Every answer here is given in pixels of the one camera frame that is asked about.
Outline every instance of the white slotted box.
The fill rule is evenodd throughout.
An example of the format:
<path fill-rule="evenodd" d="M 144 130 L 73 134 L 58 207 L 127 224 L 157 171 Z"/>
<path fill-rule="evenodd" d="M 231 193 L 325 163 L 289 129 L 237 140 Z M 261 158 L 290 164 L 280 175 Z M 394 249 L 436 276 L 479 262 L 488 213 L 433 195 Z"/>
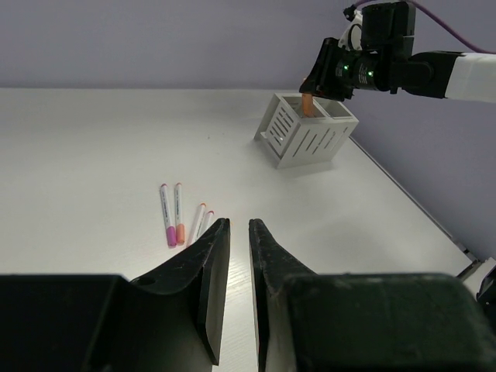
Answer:
<path fill-rule="evenodd" d="M 330 161 L 358 124 L 341 103 L 313 98 L 315 118 L 303 116 L 301 95 L 276 93 L 255 135 L 277 168 Z"/>

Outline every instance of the marker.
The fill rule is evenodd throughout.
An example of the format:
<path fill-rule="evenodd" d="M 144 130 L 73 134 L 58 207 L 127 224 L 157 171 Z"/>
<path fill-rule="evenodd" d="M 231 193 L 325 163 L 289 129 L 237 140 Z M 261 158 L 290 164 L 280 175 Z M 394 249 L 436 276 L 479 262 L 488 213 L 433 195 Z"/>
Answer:
<path fill-rule="evenodd" d="M 205 214 L 205 217 L 203 217 L 203 221 L 201 222 L 202 223 L 201 228 L 198 231 L 198 236 L 196 237 L 196 239 L 199 239 L 200 236 L 205 234 L 205 231 L 207 231 L 210 225 L 212 224 L 213 218 L 214 218 L 214 211 L 208 211 L 208 213 Z"/>
<path fill-rule="evenodd" d="M 167 185 L 160 186 L 160 195 L 162 196 L 162 209 L 164 210 L 165 232 L 167 235 L 167 243 L 169 246 L 176 246 L 176 229 L 172 223 L 171 208 L 169 198 L 167 197 Z"/>
<path fill-rule="evenodd" d="M 174 199 L 176 201 L 176 236 L 177 244 L 184 244 L 184 221 L 183 221 L 183 185 L 176 184 L 174 189 Z"/>
<path fill-rule="evenodd" d="M 207 206 L 205 203 L 201 203 L 198 208 L 196 208 L 195 220 L 193 220 L 193 225 L 191 226 L 191 231 L 189 232 L 188 244 L 190 246 L 193 244 L 198 236 L 198 231 L 202 227 L 203 215 L 205 214 Z"/>

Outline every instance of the purple cable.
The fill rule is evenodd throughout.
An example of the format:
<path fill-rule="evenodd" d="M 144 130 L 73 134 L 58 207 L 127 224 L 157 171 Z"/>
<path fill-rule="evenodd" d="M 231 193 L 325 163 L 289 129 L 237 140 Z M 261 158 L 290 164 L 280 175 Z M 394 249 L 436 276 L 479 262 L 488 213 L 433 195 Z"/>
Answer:
<path fill-rule="evenodd" d="M 363 4 L 367 4 L 368 2 L 373 2 L 376 0 L 358 0 L 354 5 L 358 8 Z M 451 35 L 453 35 L 458 41 L 460 41 L 465 47 L 473 50 L 476 53 L 486 53 L 486 54 L 496 54 L 496 52 L 491 52 L 489 50 L 482 49 L 477 45 L 473 45 L 470 41 L 461 36 L 457 31 L 452 29 L 446 22 L 444 22 L 440 17 L 432 13 L 428 10 L 424 5 L 417 3 L 415 0 L 404 0 L 413 4 L 417 9 L 421 10 L 425 13 L 429 18 L 431 18 L 434 22 L 443 27 L 446 31 L 448 31 Z"/>

